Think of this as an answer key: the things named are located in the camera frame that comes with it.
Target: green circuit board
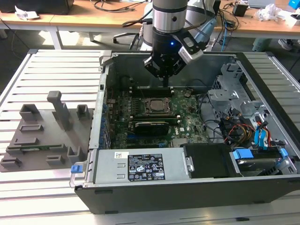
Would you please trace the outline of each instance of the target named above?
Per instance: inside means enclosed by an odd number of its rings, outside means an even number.
[[[164,108],[161,108],[162,111],[159,113],[164,116],[179,116],[176,120],[170,119],[171,123],[165,119],[170,124],[167,134],[162,136],[135,134],[132,128],[134,125],[131,121],[132,117],[156,116],[157,118],[159,114],[155,109],[161,106]],[[112,149],[168,148],[179,147],[183,143],[208,141],[197,112],[197,100],[187,89],[174,89],[172,97],[165,98],[134,98],[129,92],[123,91],[116,93],[115,98],[109,100],[109,109]]]

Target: cpu socket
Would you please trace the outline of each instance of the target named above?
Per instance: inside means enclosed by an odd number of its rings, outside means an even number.
[[[168,98],[146,98],[145,99],[146,114],[171,114],[171,108]]]

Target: open computer chassis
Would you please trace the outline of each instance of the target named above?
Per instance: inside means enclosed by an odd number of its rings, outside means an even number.
[[[75,164],[86,174],[71,177],[91,212],[269,203],[300,189],[300,132],[243,53],[205,53],[168,88],[144,69],[148,55],[100,57],[88,159]]]

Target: warning label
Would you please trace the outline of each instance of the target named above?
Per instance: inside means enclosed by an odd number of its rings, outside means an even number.
[[[128,180],[165,180],[162,154],[128,155]]]

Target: crumpled paper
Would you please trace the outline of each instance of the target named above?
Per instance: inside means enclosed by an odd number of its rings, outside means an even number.
[[[275,4],[268,4],[266,8],[261,8],[255,13],[255,18],[259,21],[275,20],[277,22],[277,14],[281,11]]]
[[[15,15],[21,20],[36,19],[39,15],[35,11],[26,12],[15,6]]]

